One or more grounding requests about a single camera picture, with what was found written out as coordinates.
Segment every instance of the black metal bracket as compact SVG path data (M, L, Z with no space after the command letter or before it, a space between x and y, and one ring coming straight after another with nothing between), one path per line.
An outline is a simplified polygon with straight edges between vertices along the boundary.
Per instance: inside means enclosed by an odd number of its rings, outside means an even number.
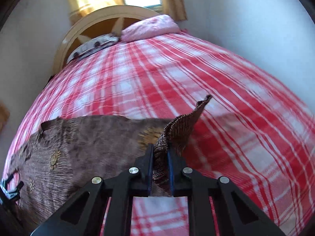
M130 235L133 197L148 197L151 192L153 148L149 145L134 167L116 177L94 177L31 235L98 236L109 197L104 235Z
M151 192L153 150L150 144L133 167L116 177L94 177L31 235L99 236L109 197L104 236L130 235L133 197ZM167 155L171 194L188 197L190 236L216 235L213 208L221 236L285 235L228 177L203 176L172 149Z
M186 166L168 152L171 192L188 196L189 235L216 235L209 197L214 203L220 236L284 236L285 234L228 177L212 179Z
M26 233L16 218L16 201L20 199L19 191L24 183L19 182L13 190L8 190L7 186L13 179L11 174L6 180L0 181L0 228L4 235L8 236L26 236Z

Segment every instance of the pink fluffy pillow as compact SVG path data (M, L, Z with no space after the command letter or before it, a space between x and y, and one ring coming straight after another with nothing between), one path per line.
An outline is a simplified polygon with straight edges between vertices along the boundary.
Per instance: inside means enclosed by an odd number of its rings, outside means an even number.
M179 33L179 26L169 15L158 15L138 21L121 32L123 42L152 38L161 34Z

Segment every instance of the white wall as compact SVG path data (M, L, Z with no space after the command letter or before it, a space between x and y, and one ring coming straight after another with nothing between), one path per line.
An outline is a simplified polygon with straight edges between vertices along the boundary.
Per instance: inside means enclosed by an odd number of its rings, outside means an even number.
M196 37L276 76L315 112L315 24L299 0L184 0Z
M11 115L0 133L0 170L19 124L46 85L70 29L67 0L21 0L0 31L0 99Z

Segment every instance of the brown cloth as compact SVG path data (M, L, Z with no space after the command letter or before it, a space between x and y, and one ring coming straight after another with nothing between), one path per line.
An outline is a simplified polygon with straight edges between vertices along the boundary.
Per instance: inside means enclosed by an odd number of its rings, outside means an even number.
M172 142L182 152L210 98L198 102L191 114L171 122L95 115L42 123L13 155L9 168L25 183L18 210L25 230L32 232L94 176L107 179L130 168L147 145L156 141L153 179L159 186L152 186L153 195L166 195L162 189L168 191L167 146Z

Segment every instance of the bed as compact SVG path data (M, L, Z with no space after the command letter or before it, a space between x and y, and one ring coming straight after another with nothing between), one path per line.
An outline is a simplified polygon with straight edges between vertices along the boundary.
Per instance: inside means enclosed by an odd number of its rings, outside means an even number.
M184 32L118 43L66 65L84 40L158 15L111 6L78 21L55 57L54 78L25 115L10 157L40 123L62 117L174 118L206 106L183 156L190 167L228 176L286 235L314 213L315 118L280 81L244 58ZM12 184L17 184L15 177ZM188 235L185 198L135 198L132 235Z

